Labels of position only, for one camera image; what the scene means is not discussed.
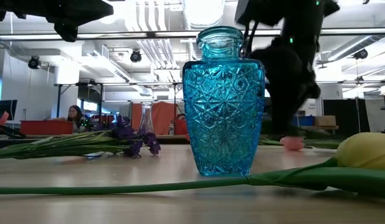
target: ceiling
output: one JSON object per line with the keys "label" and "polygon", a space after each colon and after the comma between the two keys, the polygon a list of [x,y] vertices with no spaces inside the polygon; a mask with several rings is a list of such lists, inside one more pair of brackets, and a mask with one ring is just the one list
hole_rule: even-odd
{"label": "ceiling", "polygon": [[[145,3],[145,17],[147,24],[149,21],[150,4],[148,1],[140,1],[139,3]],[[203,0],[185,0],[195,1],[197,5]],[[124,2],[112,2],[115,6],[116,19],[113,23],[104,24],[101,21],[93,21],[88,24],[79,27],[79,33],[93,33],[93,32],[128,32],[128,26],[130,26],[130,18],[124,15],[128,14],[128,8],[124,8]],[[349,27],[379,27],[385,26],[385,0],[370,0],[367,5],[362,5],[359,0],[340,0],[339,4],[341,10],[327,17],[324,20],[323,28],[349,28]],[[234,14],[236,10],[237,1],[226,0],[221,25],[224,26],[236,26],[234,22]],[[160,22],[166,26],[167,30],[185,30],[186,23],[183,16],[183,5],[180,0],[169,0],[164,2],[164,19],[159,19],[158,13],[155,15],[155,21],[158,26]],[[204,8],[197,7],[197,13],[205,14],[202,11]],[[139,7],[136,8],[136,16],[140,15]],[[277,27],[264,27],[259,26],[258,29],[279,29],[282,26],[282,22]],[[53,33],[53,24],[49,24],[42,17],[27,16],[27,19],[18,19],[16,16],[8,13],[5,20],[0,23],[0,34],[48,34]],[[321,37],[321,53],[317,60],[323,60],[330,52],[340,48],[345,43],[353,41],[358,38],[357,36],[332,36]],[[257,37],[254,40],[254,48],[265,47],[270,44],[272,38]],[[179,68],[184,65],[184,62],[190,60],[189,43],[191,41],[182,39],[169,39],[169,46],[173,52],[174,62],[178,67],[172,67],[172,75],[180,78],[175,71],[179,72]],[[0,42],[4,47],[9,45],[8,42]],[[88,59],[87,53],[92,50],[102,52],[102,46],[105,46],[109,50],[109,59],[119,69],[123,70],[131,78],[132,82],[155,82],[158,81],[158,77],[167,79],[169,71],[162,71],[160,75],[155,75],[155,71],[152,69],[152,62],[142,50],[142,60],[138,63],[132,63],[130,60],[130,54],[133,49],[140,49],[141,45],[136,40],[88,40],[77,41],[76,43],[66,43],[63,41],[28,41],[28,42],[13,42],[11,47],[14,49],[20,48],[16,51],[20,57],[24,57],[26,60],[30,57],[28,50],[37,49],[59,49],[68,58],[81,63],[80,78],[94,78],[100,82],[123,82],[124,80],[116,77],[109,69],[103,68],[101,65],[91,62]],[[354,60],[351,58],[343,58],[341,60],[326,63],[322,69],[316,69],[318,80],[354,80],[357,75],[371,74],[371,71],[376,72],[377,69],[385,67],[385,38],[377,41],[365,49],[368,51],[368,58],[364,60]],[[47,55],[45,58],[53,60],[50,63],[57,63],[58,55],[53,55],[53,58]],[[368,80],[382,80],[385,79],[385,70],[377,75],[370,75]],[[354,88],[356,85],[344,86],[344,88]],[[373,91],[374,88],[379,88],[379,85],[367,86],[368,90]],[[121,86],[119,88],[106,88],[106,91],[136,91],[129,86]],[[157,88],[154,91],[163,91],[164,88]]]}

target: blue glass vase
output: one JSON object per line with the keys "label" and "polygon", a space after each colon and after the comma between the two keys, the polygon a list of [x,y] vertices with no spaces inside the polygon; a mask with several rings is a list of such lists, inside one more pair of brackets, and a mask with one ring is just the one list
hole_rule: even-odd
{"label": "blue glass vase", "polygon": [[219,26],[198,34],[202,60],[183,67],[184,106],[201,175],[249,174],[262,127],[264,68],[239,58],[242,32]]}

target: wooden table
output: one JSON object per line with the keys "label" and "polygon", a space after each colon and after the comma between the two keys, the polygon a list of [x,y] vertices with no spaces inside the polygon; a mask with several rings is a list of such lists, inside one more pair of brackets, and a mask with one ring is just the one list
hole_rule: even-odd
{"label": "wooden table", "polygon": [[[159,157],[0,161],[0,186],[108,186],[208,179],[189,146],[163,146]],[[332,153],[259,147],[253,172],[307,166]],[[339,190],[235,186],[134,195],[0,195],[0,224],[235,223],[385,224],[385,202]]]}

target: person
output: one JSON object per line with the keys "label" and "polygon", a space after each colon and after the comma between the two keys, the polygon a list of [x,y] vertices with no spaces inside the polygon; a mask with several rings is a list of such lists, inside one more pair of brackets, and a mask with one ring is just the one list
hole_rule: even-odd
{"label": "person", "polygon": [[68,118],[54,118],[52,120],[57,121],[70,121],[74,124],[74,133],[82,133],[85,131],[85,127],[81,126],[84,117],[82,110],[77,105],[72,105],[68,110]]}

